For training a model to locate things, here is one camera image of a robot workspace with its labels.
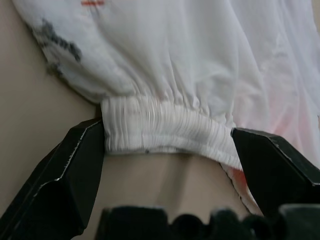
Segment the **white garment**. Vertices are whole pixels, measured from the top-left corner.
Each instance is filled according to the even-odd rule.
[[[237,126],[281,135],[320,167],[311,0],[13,2],[48,62],[101,102],[107,151],[187,151],[241,169]]]

